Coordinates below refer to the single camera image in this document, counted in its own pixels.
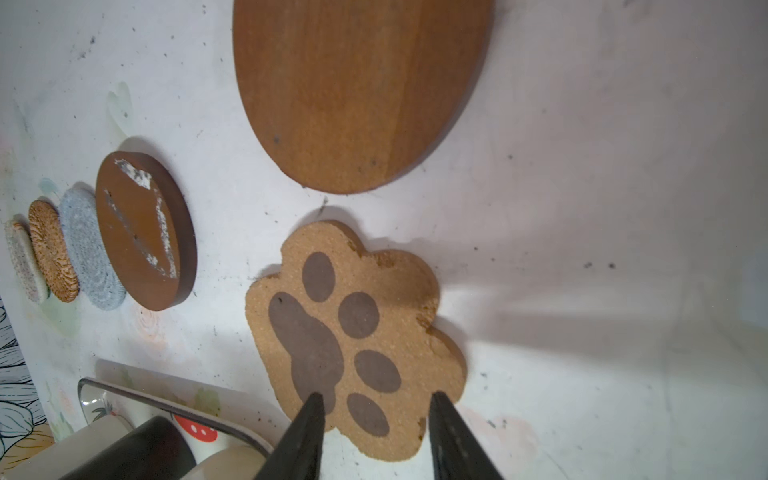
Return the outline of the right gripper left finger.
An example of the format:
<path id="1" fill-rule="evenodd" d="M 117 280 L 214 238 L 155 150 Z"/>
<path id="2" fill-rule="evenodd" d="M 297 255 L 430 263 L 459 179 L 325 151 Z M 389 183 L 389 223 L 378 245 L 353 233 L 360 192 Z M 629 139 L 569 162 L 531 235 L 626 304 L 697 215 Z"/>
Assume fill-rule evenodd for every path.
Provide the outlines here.
<path id="1" fill-rule="evenodd" d="M 254 479 L 319 479 L 324 432 L 323 396 L 313 392 Z"/>

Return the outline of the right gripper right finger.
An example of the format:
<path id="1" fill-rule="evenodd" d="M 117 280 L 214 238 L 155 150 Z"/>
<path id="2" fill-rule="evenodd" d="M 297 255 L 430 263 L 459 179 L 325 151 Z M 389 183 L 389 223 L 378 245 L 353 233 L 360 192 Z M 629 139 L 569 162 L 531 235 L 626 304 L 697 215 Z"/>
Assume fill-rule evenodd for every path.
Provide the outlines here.
<path id="1" fill-rule="evenodd" d="M 503 479 L 443 391 L 431 396 L 428 430 L 436 480 Z"/>

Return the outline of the cork paw print coaster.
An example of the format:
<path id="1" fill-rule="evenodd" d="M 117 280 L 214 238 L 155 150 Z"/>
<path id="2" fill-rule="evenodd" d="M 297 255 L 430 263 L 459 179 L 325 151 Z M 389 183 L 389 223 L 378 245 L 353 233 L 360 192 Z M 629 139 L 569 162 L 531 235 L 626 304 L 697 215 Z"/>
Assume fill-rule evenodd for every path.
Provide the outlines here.
<path id="1" fill-rule="evenodd" d="M 339 221 L 295 230 L 277 272 L 256 280 L 245 316 L 282 411 L 295 417 L 314 393 L 325 426 L 368 457 L 412 458 L 437 391 L 458 400 L 465 358 L 435 324 L 440 287 L 403 250 L 367 250 Z"/>

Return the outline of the glossy brown wooden coaster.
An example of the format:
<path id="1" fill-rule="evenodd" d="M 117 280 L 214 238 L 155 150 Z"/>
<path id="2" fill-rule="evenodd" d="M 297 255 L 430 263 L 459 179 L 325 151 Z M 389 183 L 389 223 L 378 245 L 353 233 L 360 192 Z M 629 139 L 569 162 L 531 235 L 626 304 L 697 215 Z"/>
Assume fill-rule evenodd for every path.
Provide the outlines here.
<path id="1" fill-rule="evenodd" d="M 191 294 L 197 243 L 184 196 L 154 157 L 114 151 L 97 174 L 99 231 L 111 265 L 142 307 L 162 311 Z"/>

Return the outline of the woven rattan coaster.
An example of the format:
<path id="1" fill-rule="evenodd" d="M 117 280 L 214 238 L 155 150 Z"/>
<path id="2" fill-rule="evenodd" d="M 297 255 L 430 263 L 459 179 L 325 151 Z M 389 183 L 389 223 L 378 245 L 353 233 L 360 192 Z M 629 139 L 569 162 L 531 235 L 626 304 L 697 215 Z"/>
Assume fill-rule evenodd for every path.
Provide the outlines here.
<path id="1" fill-rule="evenodd" d="M 35 200 L 28 210 L 30 238 L 38 267 L 56 298 L 73 302 L 80 291 L 70 260 L 59 215 L 45 200 Z"/>

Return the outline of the grey crochet coaster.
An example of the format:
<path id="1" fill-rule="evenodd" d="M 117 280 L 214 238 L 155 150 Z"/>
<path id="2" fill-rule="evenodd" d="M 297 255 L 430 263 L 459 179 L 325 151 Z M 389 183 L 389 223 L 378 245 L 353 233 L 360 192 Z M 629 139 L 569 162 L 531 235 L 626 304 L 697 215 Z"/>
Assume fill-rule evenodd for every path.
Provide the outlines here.
<path id="1" fill-rule="evenodd" d="M 108 258 L 95 196 L 84 188 L 68 189 L 59 204 L 59 218 L 80 290 L 100 310 L 115 310 L 125 300 L 126 289 Z"/>

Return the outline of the multicolour rope coaster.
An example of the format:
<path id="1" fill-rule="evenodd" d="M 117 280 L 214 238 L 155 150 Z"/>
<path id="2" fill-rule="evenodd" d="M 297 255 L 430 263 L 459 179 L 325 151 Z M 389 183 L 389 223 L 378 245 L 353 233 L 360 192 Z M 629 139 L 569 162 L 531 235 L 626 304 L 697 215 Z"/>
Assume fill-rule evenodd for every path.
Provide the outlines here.
<path id="1" fill-rule="evenodd" d="M 5 236 L 11 263 L 28 299 L 40 305 L 50 295 L 46 280 L 38 267 L 32 242 L 24 225 L 16 220 L 6 224 Z"/>

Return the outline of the matte brown wooden coaster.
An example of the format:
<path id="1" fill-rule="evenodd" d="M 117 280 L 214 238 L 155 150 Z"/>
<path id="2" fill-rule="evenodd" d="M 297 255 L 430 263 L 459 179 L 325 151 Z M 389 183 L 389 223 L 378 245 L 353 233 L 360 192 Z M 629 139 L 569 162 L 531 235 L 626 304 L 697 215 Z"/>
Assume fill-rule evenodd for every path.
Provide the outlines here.
<path id="1" fill-rule="evenodd" d="M 494 10 L 491 1 L 238 1 L 233 51 L 248 121 L 304 187 L 385 185 L 458 119 Z"/>

